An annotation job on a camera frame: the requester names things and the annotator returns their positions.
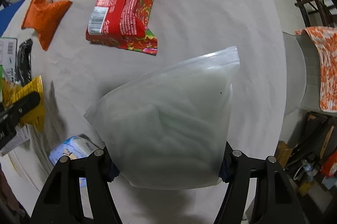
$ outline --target cardboard box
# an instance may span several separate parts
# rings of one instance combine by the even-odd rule
[[[279,161],[282,168],[285,167],[285,165],[288,162],[288,159],[290,158],[292,154],[293,149],[289,148],[287,144],[284,141],[279,141],[277,144],[277,148],[275,151],[275,157]]]

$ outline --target white barcode label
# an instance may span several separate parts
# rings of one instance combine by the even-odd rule
[[[13,55],[13,47],[14,47],[14,43],[13,42],[8,42],[7,54]]]
[[[88,33],[90,35],[101,35],[102,25],[108,9],[108,7],[94,7],[88,24]]]

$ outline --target red snack package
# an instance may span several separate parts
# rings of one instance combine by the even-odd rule
[[[97,0],[86,31],[92,43],[143,53],[157,53],[157,39],[147,27],[154,0]]]
[[[21,29],[34,28],[41,47],[47,51],[60,20],[71,6],[71,1],[32,0]]]

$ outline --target silver bolt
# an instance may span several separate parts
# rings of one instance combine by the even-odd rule
[[[273,157],[272,155],[271,155],[270,157],[268,157],[268,160],[269,160],[269,162],[271,162],[271,163],[275,163],[275,162],[276,162],[276,158]]]
[[[96,150],[94,152],[94,155],[97,156],[97,157],[100,157],[102,154],[104,154],[104,151],[103,150]]]
[[[67,162],[67,160],[68,160],[68,157],[66,155],[60,157],[60,162],[61,163]]]
[[[242,155],[242,152],[239,151],[239,150],[234,150],[234,151],[233,151],[233,155],[234,155],[235,157],[240,157],[240,156]]]

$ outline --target translucent plastic bag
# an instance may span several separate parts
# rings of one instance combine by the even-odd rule
[[[84,117],[131,185],[217,185],[239,65],[236,47],[175,64],[112,90]]]

